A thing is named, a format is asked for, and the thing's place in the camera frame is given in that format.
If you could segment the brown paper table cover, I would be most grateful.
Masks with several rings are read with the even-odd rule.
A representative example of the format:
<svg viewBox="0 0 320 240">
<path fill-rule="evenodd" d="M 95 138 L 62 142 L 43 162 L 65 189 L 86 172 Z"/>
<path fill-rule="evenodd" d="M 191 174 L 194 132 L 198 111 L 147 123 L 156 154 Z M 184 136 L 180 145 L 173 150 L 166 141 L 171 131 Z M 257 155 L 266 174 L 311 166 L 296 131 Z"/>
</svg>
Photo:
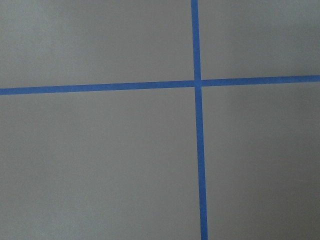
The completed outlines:
<svg viewBox="0 0 320 240">
<path fill-rule="evenodd" d="M 317 240 L 317 0 L 3 0 L 3 240 Z"/>
</svg>

